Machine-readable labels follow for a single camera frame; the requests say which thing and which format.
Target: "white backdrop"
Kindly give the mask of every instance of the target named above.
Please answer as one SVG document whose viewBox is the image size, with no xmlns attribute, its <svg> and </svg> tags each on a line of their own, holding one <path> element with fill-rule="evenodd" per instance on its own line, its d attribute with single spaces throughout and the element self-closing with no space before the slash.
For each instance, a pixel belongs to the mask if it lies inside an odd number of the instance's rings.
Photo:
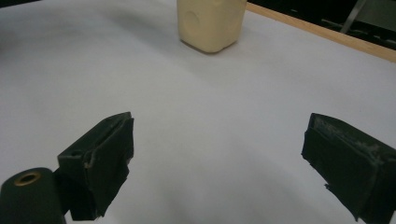
<svg viewBox="0 0 396 224">
<path fill-rule="evenodd" d="M 131 111 L 131 173 L 97 223 L 355 223 L 301 157 L 304 131 L 316 112 L 396 147 L 396 64 L 250 12 L 236 44 L 206 55 L 178 40 L 176 9 L 1 8 L 0 182 L 55 170 L 93 125 Z"/>
</svg>

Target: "yellowish container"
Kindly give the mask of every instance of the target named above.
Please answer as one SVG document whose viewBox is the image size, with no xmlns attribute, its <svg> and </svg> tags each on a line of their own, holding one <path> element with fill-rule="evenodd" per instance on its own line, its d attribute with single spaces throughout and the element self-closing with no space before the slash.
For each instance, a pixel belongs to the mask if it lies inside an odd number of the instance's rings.
<svg viewBox="0 0 396 224">
<path fill-rule="evenodd" d="M 185 43 L 207 53 L 235 42 L 247 0 L 177 0 L 178 34 Z"/>
</svg>

